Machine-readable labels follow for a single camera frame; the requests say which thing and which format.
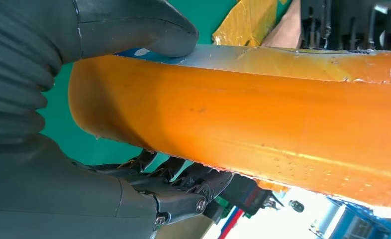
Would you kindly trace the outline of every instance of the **orange cylinder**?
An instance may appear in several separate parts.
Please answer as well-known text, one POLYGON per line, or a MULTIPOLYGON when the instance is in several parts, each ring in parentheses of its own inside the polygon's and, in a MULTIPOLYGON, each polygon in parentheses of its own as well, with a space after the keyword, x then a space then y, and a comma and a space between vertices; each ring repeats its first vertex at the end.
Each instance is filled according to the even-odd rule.
POLYGON ((101 137, 391 207, 391 53, 241 54, 249 73, 82 60, 70 81, 73 118, 101 137))

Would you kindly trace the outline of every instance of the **robotic hand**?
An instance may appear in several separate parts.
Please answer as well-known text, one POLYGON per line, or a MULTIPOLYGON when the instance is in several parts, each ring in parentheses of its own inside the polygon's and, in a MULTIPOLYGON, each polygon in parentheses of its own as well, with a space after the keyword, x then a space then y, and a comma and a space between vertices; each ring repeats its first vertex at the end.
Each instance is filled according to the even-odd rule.
POLYGON ((65 63, 133 47, 179 57, 195 27, 164 0, 0 1, 0 239, 147 239, 157 225, 203 212, 232 174, 151 154, 117 168, 69 159, 39 134, 49 90, 65 63))

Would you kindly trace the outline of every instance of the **green background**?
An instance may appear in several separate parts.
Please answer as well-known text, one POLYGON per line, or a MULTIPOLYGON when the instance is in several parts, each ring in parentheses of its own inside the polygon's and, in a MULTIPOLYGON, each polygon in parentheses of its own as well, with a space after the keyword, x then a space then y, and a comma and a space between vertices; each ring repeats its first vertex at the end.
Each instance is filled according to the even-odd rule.
MULTIPOLYGON (((169 0, 199 30, 199 44, 211 44, 211 35, 222 23, 237 0, 169 0)), ((289 2, 282 5, 278 0, 277 19, 286 11, 289 2)), ((123 163, 138 155, 141 148, 108 139, 96 139, 82 131, 73 121, 68 106, 68 80, 72 64, 65 65, 55 78, 55 86, 45 93, 48 107, 39 112, 46 118, 43 134, 53 138, 64 153, 84 164, 97 165, 123 163)), ((154 169, 168 156, 162 154, 148 170, 154 169)))

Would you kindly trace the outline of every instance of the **metal bolt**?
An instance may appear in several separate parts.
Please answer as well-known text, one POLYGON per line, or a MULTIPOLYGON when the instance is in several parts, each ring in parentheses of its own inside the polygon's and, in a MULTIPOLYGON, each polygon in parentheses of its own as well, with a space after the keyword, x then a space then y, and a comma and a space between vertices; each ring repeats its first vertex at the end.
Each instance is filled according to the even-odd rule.
POLYGON ((163 223, 165 223, 165 221, 166 221, 166 217, 164 216, 157 217, 155 220, 155 226, 160 226, 163 223))
POLYGON ((204 210, 206 209, 206 200, 204 198, 200 198, 200 200, 197 202, 197 206, 196 206, 196 209, 198 212, 204 212, 204 210))

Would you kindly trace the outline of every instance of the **blue machine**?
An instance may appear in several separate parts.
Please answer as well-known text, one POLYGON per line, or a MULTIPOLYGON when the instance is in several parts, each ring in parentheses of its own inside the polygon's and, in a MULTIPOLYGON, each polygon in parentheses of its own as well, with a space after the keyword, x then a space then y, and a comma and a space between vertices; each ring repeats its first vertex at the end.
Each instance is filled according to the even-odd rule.
POLYGON ((354 203, 329 200, 338 206, 345 205, 331 239, 391 239, 391 219, 379 218, 372 210, 354 203))

